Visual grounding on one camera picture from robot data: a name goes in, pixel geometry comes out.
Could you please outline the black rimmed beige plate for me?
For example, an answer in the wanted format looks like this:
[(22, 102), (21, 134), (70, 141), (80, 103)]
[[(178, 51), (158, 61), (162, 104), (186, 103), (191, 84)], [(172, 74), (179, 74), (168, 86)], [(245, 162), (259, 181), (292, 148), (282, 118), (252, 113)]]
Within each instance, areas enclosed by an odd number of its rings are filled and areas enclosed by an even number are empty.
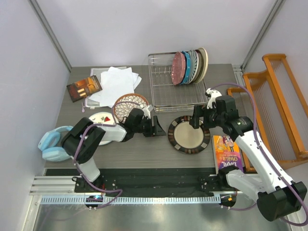
[(204, 128), (203, 120), (199, 119), (199, 128), (190, 125), (191, 116), (185, 115), (174, 119), (168, 128), (169, 143), (184, 154), (198, 154), (210, 143), (210, 131)]

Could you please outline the pink polka dot plate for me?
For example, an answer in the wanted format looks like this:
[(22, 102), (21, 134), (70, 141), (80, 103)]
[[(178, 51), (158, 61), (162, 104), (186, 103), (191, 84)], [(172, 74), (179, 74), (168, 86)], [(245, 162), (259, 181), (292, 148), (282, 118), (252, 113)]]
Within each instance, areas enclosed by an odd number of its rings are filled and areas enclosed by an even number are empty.
[(179, 85), (185, 76), (186, 59), (182, 52), (176, 52), (172, 61), (171, 79), (173, 85)]

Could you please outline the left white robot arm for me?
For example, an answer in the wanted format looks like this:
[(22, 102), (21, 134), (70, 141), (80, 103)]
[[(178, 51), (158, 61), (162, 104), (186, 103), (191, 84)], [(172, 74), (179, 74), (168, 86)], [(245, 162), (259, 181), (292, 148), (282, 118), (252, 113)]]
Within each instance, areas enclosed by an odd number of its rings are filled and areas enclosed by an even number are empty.
[(145, 137), (165, 136), (166, 132), (159, 124), (158, 117), (146, 114), (145, 109), (134, 108), (123, 122), (115, 125), (94, 123), (82, 118), (62, 139), (61, 146), (73, 159), (73, 164), (86, 179), (86, 187), (92, 192), (102, 188), (100, 170), (93, 155), (102, 141), (126, 142), (140, 133)]

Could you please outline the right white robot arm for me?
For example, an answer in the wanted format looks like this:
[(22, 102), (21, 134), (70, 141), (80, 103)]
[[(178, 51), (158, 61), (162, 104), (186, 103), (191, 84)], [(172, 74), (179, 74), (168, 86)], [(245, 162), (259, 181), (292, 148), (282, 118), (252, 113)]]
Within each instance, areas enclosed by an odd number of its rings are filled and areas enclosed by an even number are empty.
[(257, 171), (260, 181), (247, 176), (234, 166), (219, 170), (218, 186), (223, 190), (236, 188), (249, 196), (268, 221), (308, 208), (304, 199), (307, 188), (303, 182), (295, 182), (273, 158), (261, 141), (253, 122), (239, 116), (235, 100), (229, 95), (211, 97), (206, 105), (193, 109), (190, 125), (199, 128), (203, 118), (205, 129), (220, 127), (240, 147)]

